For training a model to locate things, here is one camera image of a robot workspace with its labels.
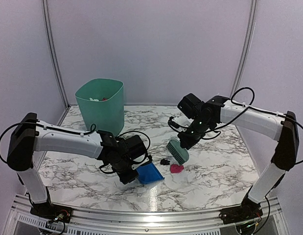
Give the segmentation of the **teal hand brush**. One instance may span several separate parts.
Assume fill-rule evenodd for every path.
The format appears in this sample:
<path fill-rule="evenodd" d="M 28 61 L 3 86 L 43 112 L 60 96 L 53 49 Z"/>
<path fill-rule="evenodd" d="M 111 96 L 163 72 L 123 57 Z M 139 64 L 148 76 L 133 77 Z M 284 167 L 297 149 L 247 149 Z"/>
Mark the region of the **teal hand brush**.
<path fill-rule="evenodd" d="M 166 145 L 166 148 L 179 165 L 183 165 L 189 160 L 188 151 L 186 149 L 181 148 L 180 142 L 176 139 L 170 139 L 168 144 Z"/>

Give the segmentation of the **blue plastic dustpan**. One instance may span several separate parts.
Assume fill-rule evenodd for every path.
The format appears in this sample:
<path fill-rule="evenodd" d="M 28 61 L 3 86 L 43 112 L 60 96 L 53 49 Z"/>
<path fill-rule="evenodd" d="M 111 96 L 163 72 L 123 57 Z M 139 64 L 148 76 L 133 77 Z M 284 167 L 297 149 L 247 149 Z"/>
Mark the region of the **blue plastic dustpan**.
<path fill-rule="evenodd" d="M 139 174 L 138 181 L 144 185 L 164 179 L 153 163 L 141 165 L 136 170 Z"/>

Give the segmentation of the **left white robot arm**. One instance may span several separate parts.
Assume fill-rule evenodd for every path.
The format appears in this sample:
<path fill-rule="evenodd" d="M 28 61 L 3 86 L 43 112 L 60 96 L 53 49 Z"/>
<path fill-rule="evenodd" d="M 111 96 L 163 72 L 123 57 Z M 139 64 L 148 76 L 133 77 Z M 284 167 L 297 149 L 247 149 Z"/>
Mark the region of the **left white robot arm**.
<path fill-rule="evenodd" d="M 110 173 L 117 174 L 123 184 L 138 177 L 138 167 L 152 163 L 148 148 L 138 134 L 124 139 L 98 130 L 95 124 L 89 131 L 80 131 L 51 125 L 37 119 L 36 113 L 28 113 L 21 122 L 3 131 L 0 142 L 10 130 L 8 153 L 3 162 L 17 172 L 33 209 L 46 218 L 55 216 L 57 210 L 34 165 L 34 152 L 61 152 L 97 159 L 103 163 L 100 169 L 110 165 Z"/>

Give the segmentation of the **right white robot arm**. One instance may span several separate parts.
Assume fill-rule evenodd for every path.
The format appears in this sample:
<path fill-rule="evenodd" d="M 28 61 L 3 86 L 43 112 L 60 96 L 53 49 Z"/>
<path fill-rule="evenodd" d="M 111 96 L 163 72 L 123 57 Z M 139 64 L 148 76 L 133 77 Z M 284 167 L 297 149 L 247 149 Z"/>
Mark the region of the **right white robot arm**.
<path fill-rule="evenodd" d="M 219 95 L 204 102 L 194 94 L 188 94 L 177 107 L 192 120 L 190 126 L 177 135 L 181 148 L 191 149 L 208 131 L 221 129 L 227 124 L 255 131 L 277 141 L 270 163 L 237 208 L 237 215 L 241 219 L 248 219 L 256 212 L 256 205 L 296 164 L 299 135 L 295 114 L 289 111 L 282 115 L 236 103 Z"/>

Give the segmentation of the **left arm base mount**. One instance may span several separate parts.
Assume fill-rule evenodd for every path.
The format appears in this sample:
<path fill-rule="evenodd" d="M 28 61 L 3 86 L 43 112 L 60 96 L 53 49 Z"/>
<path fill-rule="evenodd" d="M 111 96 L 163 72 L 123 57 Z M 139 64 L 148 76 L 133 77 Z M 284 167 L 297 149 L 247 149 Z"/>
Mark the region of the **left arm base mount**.
<path fill-rule="evenodd" d="M 30 194 L 28 195 L 29 202 L 31 204 L 30 213 L 35 216 L 49 219 L 53 222 L 61 221 L 64 223 L 69 223 L 72 216 L 72 208 L 53 204 L 51 202 L 50 194 L 47 188 L 46 191 L 47 201 L 43 203 L 34 203 L 31 200 Z"/>

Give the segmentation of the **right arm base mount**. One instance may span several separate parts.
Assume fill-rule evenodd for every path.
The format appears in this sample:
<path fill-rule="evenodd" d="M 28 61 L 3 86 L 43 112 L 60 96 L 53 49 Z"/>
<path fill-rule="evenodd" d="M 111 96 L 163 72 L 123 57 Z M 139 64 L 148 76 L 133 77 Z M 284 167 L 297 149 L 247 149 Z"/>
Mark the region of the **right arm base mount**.
<path fill-rule="evenodd" d="M 219 218 L 223 224 L 242 222 L 262 216 L 263 211 L 260 203 L 253 202 L 248 198 L 248 195 L 245 195 L 240 205 L 221 209 L 219 213 Z"/>

